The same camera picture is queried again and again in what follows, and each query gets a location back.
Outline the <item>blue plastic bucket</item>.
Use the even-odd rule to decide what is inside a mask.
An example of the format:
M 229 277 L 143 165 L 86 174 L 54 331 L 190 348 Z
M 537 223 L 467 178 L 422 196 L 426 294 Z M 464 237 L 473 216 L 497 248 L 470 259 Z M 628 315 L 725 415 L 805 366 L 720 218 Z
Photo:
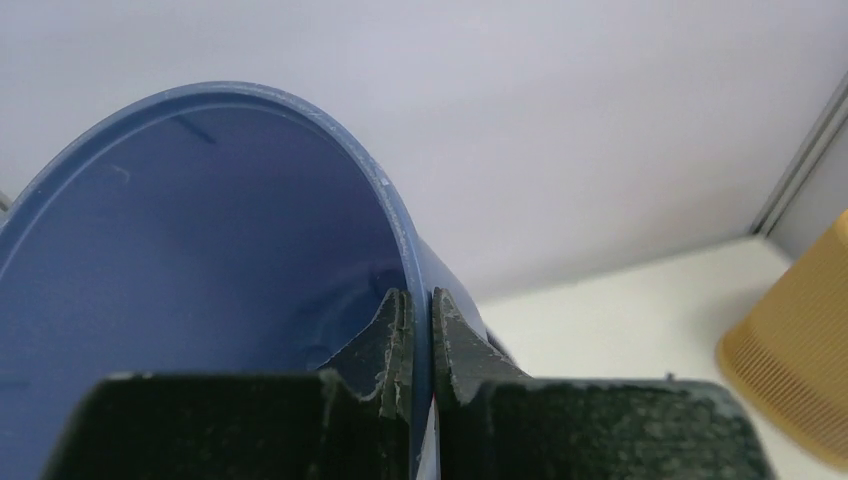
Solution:
M 1 475 L 34 479 L 72 407 L 123 372 L 317 368 L 411 294 L 416 479 L 439 477 L 425 401 L 430 298 L 474 300 L 340 123 L 263 85 L 140 100 L 53 159 L 1 222 Z

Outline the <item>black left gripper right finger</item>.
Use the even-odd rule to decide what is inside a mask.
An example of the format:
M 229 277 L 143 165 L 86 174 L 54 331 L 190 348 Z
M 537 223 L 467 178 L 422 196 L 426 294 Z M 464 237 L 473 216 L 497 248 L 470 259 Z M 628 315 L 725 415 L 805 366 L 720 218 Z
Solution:
M 730 392 L 677 379 L 539 379 L 431 303 L 439 461 L 445 479 L 771 479 Z

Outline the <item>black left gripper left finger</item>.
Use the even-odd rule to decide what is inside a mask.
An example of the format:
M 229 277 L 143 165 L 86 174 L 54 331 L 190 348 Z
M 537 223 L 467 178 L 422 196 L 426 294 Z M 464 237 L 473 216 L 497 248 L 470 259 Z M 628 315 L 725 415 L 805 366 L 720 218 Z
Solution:
M 112 377 L 79 403 L 47 479 L 407 479 L 414 308 L 387 292 L 369 325 L 298 374 Z

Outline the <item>yellow ribbed basket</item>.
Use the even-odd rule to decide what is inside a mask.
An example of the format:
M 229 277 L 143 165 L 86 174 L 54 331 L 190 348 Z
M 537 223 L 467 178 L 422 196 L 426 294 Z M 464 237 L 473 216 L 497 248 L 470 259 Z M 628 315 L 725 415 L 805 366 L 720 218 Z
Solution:
M 847 469 L 847 216 L 716 345 L 730 385 L 808 453 Z

